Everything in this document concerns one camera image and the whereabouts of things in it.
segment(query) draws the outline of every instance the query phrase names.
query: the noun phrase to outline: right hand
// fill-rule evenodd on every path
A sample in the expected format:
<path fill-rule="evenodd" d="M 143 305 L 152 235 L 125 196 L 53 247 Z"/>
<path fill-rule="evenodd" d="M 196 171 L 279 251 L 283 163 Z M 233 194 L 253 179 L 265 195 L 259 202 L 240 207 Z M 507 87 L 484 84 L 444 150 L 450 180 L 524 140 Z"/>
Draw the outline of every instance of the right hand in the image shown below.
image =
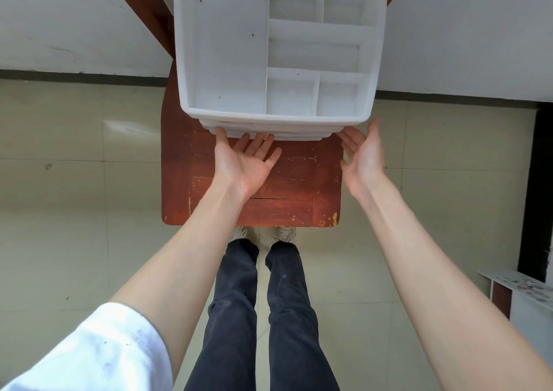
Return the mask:
<path fill-rule="evenodd" d="M 384 149 L 378 131 L 378 119 L 369 123 L 367 135 L 353 126 L 345 127 L 337 135 L 350 163 L 340 162 L 344 181 L 354 198 L 359 198 L 384 175 Z"/>

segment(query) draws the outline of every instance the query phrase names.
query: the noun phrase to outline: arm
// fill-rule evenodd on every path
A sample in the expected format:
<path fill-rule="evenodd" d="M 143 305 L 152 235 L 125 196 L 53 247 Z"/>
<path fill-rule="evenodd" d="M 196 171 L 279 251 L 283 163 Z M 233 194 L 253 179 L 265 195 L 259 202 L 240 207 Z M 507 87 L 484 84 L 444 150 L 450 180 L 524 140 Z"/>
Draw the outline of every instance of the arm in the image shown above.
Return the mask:
<path fill-rule="evenodd" d="M 367 214 L 443 388 L 550 390 L 553 374 L 505 316 L 449 260 L 384 175 L 378 122 L 338 134 L 346 185 Z"/>
<path fill-rule="evenodd" d="M 231 149 L 217 129 L 215 177 L 190 219 L 111 299 L 134 308 L 157 329 L 176 378 L 242 206 L 280 157 L 263 161 L 274 136 L 243 136 Z"/>

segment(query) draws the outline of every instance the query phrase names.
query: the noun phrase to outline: forearm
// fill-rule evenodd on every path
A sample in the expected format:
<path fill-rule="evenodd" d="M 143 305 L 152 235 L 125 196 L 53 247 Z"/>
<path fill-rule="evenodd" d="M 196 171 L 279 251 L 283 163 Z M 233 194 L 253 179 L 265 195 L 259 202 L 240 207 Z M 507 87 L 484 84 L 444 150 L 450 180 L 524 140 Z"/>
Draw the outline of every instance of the forearm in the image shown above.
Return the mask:
<path fill-rule="evenodd" d="M 356 197 L 446 390 L 552 389 L 545 362 L 447 258 L 384 175 Z"/>
<path fill-rule="evenodd" d="M 190 219 L 111 299 L 159 331 L 176 377 L 209 296 L 243 199 L 213 182 Z"/>

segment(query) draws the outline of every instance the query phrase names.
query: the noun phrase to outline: hand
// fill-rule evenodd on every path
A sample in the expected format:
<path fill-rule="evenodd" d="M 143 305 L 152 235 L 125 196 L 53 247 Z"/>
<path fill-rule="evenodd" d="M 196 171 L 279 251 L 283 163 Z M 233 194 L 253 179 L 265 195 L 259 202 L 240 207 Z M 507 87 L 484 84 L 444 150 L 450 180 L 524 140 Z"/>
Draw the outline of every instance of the hand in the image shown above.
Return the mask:
<path fill-rule="evenodd" d="M 265 183 L 282 149 L 277 148 L 266 161 L 263 161 L 275 139 L 274 135 L 266 136 L 265 133 L 258 133 L 248 146 L 249 134 L 246 133 L 234 148 L 231 148 L 225 130 L 217 128 L 215 131 L 217 144 L 213 182 L 234 188 L 241 200 L 245 202 Z"/>
<path fill-rule="evenodd" d="M 359 129 L 345 127 L 337 135 L 342 139 L 342 148 L 349 157 L 350 163 L 344 160 L 342 166 L 344 181 L 353 197 L 358 198 L 373 183 L 384 175 L 384 149 L 378 131 L 379 120 L 369 123 L 365 136 Z"/>

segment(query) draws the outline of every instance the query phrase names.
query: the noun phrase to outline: dark jeans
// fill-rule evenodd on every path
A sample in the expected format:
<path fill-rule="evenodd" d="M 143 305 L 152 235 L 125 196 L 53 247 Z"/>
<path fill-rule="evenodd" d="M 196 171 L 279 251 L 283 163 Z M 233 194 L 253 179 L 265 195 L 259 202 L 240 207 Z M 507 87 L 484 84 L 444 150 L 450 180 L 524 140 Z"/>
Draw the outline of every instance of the dark jeans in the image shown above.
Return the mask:
<path fill-rule="evenodd" d="M 185 391 L 255 390 L 258 254 L 250 240 L 228 244 L 209 306 L 204 347 Z M 265 264 L 271 271 L 267 292 L 271 391 L 338 391 L 319 346 L 319 324 L 298 249 L 276 242 Z"/>

